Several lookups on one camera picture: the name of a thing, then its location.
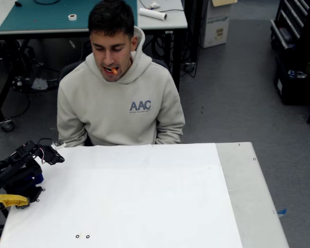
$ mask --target robotic arm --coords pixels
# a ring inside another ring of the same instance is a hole
[[[53,143],[54,146],[62,144],[63,141]],[[41,157],[51,165],[65,160],[52,146],[26,142],[11,156],[0,161],[0,189],[4,188],[7,194],[28,197],[31,203],[35,202],[42,191],[42,187],[36,185],[43,181],[42,170],[34,160],[35,157]]]

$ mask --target orange object in mouth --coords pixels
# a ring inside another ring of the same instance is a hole
[[[117,74],[118,74],[116,68],[112,68],[112,72],[113,72],[114,75],[117,75]]]

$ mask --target hood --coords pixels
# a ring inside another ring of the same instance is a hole
[[[138,39],[137,49],[134,52],[131,52],[131,59],[133,61],[131,67],[128,71],[118,80],[117,84],[130,84],[135,81],[150,65],[152,62],[151,57],[147,56],[143,53],[143,44],[145,42],[145,34],[144,32],[138,28],[134,27],[134,35]],[[93,53],[89,54],[86,57],[86,64],[89,66],[91,71],[101,80],[106,81],[96,62]]]

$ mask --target floor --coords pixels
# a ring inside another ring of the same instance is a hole
[[[239,0],[232,7],[227,44],[202,49],[196,77],[181,78],[187,121],[183,142],[252,142],[277,210],[287,208],[280,220],[290,247],[310,247],[308,107],[283,105],[272,84],[275,52],[269,19],[277,6],[278,0]],[[76,49],[68,39],[35,40],[32,46],[39,61],[59,69],[79,59],[82,42],[71,40]],[[0,85],[4,77],[0,64]],[[26,104],[23,94],[11,91],[4,113],[18,113]],[[56,91],[31,96],[30,109],[14,121],[13,132],[0,130],[0,160],[24,141],[57,138]]]

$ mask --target teal cutting mat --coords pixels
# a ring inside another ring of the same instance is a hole
[[[53,0],[38,0],[50,3]],[[137,26],[137,0],[125,0],[134,13]],[[0,31],[87,28],[88,15],[99,0],[61,0],[52,5],[36,4],[34,0],[19,0],[22,7],[13,6],[0,26]],[[76,21],[68,15],[76,14]]]

